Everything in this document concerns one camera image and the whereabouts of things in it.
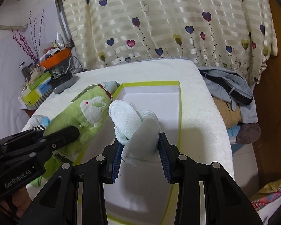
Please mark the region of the left hand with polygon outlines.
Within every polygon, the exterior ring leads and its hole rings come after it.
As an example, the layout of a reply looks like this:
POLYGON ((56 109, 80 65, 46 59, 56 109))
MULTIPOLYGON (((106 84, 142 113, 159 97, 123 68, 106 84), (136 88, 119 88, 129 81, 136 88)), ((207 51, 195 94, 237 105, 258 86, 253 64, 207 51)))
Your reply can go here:
POLYGON ((22 215, 32 202, 25 186, 11 196, 11 201, 12 204, 16 207, 15 214, 18 218, 22 217, 22 215))

